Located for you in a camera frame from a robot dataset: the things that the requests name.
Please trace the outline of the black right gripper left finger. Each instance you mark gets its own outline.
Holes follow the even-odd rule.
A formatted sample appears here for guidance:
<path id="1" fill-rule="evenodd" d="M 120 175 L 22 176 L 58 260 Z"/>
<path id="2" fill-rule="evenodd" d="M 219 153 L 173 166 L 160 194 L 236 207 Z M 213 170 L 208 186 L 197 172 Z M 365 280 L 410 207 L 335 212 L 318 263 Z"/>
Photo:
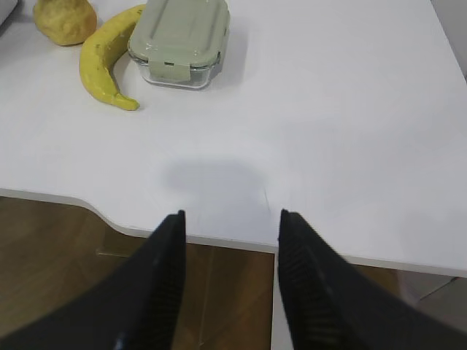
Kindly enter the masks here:
<path id="1" fill-rule="evenodd" d="M 171 349 L 185 277 L 185 213 L 178 211 L 103 281 L 3 337 L 1 348 Z"/>

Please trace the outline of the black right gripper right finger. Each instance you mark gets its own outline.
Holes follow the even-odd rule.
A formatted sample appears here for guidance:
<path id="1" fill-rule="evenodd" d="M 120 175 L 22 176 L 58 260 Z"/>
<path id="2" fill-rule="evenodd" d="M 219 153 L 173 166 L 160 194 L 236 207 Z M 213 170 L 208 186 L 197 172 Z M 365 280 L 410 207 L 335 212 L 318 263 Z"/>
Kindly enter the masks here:
<path id="1" fill-rule="evenodd" d="M 367 279 L 282 210 L 278 279 L 294 349 L 465 349 L 466 334 Z"/>

